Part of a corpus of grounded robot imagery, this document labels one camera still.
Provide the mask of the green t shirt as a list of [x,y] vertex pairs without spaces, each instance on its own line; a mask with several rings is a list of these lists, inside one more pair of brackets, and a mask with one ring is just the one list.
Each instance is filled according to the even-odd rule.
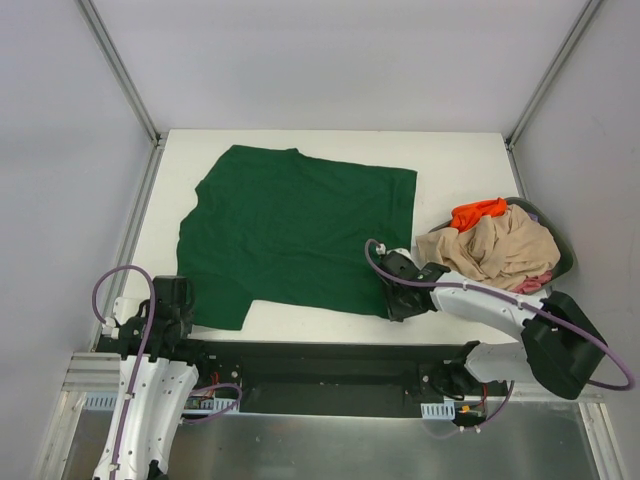
[[409,169],[231,147],[180,224],[195,323],[238,331],[256,301],[385,317],[365,244],[410,245],[416,186]]

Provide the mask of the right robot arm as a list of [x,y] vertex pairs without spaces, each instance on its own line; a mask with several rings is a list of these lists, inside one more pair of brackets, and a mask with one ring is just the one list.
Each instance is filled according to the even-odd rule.
[[604,357],[602,336],[562,292],[529,303],[438,263],[417,267],[397,250],[383,255],[373,269],[393,321],[444,312],[510,337],[502,344],[469,341],[442,367],[441,376],[461,394],[497,381],[537,382],[560,398],[575,400]]

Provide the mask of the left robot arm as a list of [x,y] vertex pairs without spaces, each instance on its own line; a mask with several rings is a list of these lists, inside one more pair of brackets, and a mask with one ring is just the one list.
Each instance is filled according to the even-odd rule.
[[145,279],[150,298],[125,322],[100,316],[116,335],[118,394],[94,479],[166,479],[182,411],[211,377],[198,355],[175,357],[191,333],[195,294],[183,276]]

